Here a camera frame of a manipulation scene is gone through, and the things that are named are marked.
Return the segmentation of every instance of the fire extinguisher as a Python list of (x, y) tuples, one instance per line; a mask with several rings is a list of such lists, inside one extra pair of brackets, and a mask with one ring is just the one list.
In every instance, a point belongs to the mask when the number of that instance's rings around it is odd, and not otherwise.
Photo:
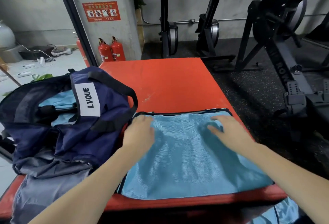
[(114, 61), (113, 55), (111, 52), (111, 46), (101, 38), (99, 38), (99, 46), (98, 46), (99, 54), (101, 55), (103, 62), (111, 62)]
[(83, 57), (83, 61), (84, 63), (86, 64), (87, 67), (90, 67), (90, 64), (88, 62), (88, 59), (87, 59), (87, 56), (86, 54), (84, 53), (84, 50), (82, 48), (82, 45), (81, 45), (81, 42), (80, 42), (80, 39), (78, 38), (78, 35), (77, 35), (77, 46), (78, 46), (78, 49)]
[(112, 54), (113, 54), (113, 59), (115, 61), (125, 61), (126, 60), (122, 43), (118, 42), (115, 37), (112, 37), (111, 50), (112, 50)]

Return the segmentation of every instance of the duffel bag handle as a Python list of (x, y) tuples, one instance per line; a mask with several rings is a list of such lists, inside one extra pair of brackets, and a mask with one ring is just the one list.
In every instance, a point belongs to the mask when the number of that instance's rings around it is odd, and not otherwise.
[(135, 91), (113, 77), (105, 74), (104, 72), (88, 72), (88, 79), (96, 80), (107, 87), (115, 90), (116, 92), (132, 97), (134, 105), (127, 112), (120, 115), (112, 121), (105, 121), (99, 119), (90, 129), (98, 132), (113, 132), (121, 130), (123, 126), (133, 118), (138, 107), (138, 100)]

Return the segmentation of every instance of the red safety sign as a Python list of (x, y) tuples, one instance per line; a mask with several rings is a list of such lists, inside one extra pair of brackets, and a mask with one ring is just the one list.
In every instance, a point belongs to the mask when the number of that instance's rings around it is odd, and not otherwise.
[(116, 1), (82, 3), (88, 22), (121, 20)]

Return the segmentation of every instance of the concrete wall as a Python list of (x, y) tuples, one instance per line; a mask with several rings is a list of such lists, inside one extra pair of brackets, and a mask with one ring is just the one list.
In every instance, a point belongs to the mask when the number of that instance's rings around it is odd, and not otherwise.
[[(158, 23), (160, 18), (160, 0), (144, 0), (143, 15), (147, 22)], [(220, 0), (215, 19), (246, 18), (247, 8), (252, 0)], [(196, 19), (207, 10), (209, 0), (169, 0), (168, 20), (179, 21)], [(308, 0), (306, 14), (326, 14), (329, 11), (329, 0)], [(297, 33), (310, 32), (324, 16), (305, 17)], [(221, 21), (220, 38), (240, 38), (245, 25), (244, 20)], [(179, 41), (196, 40), (197, 24), (192, 26), (179, 24)], [(158, 42), (160, 26), (145, 26), (145, 42)]]
[[(117, 1), (121, 20), (88, 22), (82, 3)], [(74, 0), (96, 59), (101, 62), (97, 47), (98, 38), (109, 42), (115, 36), (123, 44), (127, 60), (141, 59), (137, 22), (133, 0)]]
[(33, 45), (75, 44), (72, 22), (63, 0), (0, 0), (0, 19), (19, 43)]

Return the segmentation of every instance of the hand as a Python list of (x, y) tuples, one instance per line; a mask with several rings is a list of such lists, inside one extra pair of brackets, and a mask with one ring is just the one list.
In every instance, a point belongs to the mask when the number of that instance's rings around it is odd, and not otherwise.
[(246, 152), (255, 147), (256, 142), (252, 139), (244, 127), (231, 116), (214, 116), (212, 120), (221, 122), (224, 132), (208, 125), (208, 129), (216, 135), (222, 143), (234, 152), (246, 156)]
[(124, 132), (123, 148), (143, 156), (154, 143), (154, 129), (151, 127), (152, 117), (140, 115), (134, 118)]

